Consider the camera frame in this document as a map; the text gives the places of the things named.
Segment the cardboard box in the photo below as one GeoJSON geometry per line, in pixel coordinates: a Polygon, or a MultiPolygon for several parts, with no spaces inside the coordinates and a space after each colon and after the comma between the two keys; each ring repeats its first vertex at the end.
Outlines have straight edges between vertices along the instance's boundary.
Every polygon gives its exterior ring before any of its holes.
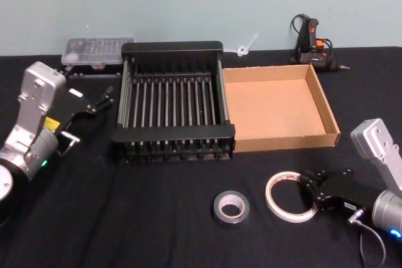
{"type": "Polygon", "coordinates": [[[235,152],[335,146],[340,136],[309,65],[223,69],[235,152]]]}

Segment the black dish rack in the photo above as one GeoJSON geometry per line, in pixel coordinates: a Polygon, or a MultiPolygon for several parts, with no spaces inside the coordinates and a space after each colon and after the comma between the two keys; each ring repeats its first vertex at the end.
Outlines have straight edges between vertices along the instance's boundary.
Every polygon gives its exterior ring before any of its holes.
{"type": "Polygon", "coordinates": [[[112,151],[124,161],[229,159],[218,41],[126,43],[112,151]]]}

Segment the white cable tie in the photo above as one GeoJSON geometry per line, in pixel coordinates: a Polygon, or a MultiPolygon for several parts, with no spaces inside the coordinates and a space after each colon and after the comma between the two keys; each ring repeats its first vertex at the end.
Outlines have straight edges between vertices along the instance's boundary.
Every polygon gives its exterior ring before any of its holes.
{"type": "Polygon", "coordinates": [[[255,34],[252,40],[247,44],[247,46],[241,45],[236,50],[224,50],[225,53],[237,53],[238,56],[246,56],[249,53],[249,49],[251,45],[256,41],[258,38],[258,34],[255,34]]]}

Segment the light blue wall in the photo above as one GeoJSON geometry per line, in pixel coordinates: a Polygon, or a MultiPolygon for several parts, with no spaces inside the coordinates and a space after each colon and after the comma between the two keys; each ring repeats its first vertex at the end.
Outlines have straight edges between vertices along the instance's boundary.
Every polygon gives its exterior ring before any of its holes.
{"type": "Polygon", "coordinates": [[[220,40],[237,48],[293,48],[290,19],[320,21],[317,36],[340,46],[400,46],[402,0],[0,0],[0,55],[60,54],[68,38],[220,40]]]}

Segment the black tablecloth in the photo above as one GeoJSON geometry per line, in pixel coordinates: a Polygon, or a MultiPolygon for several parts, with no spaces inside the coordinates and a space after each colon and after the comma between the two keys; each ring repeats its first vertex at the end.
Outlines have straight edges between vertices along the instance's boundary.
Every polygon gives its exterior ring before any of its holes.
{"type": "MultiPolygon", "coordinates": [[[[174,162],[118,167],[109,157],[115,105],[105,117],[79,122],[82,138],[64,158],[51,158],[32,181],[17,220],[0,228],[2,267],[361,267],[358,229],[339,212],[318,213],[291,224],[267,208],[267,180],[280,171],[351,168],[355,179],[385,188],[376,168],[360,159],[349,133],[364,119],[384,119],[402,140],[402,48],[336,50],[348,72],[319,75],[342,132],[337,147],[235,154],[231,161],[174,162]],[[237,190],[250,203],[247,223],[218,226],[215,196],[237,190]]],[[[225,56],[224,66],[283,65],[289,51],[253,51],[225,56]]],[[[0,58],[0,141],[18,113],[23,70],[40,60],[60,67],[60,56],[0,58]]],[[[68,85],[96,100],[119,79],[71,78],[68,85]]],[[[297,184],[274,189],[278,203],[301,212],[297,184]]],[[[400,242],[381,232],[386,267],[402,264],[400,242]]],[[[368,258],[381,257],[365,235],[368,258]]]]}

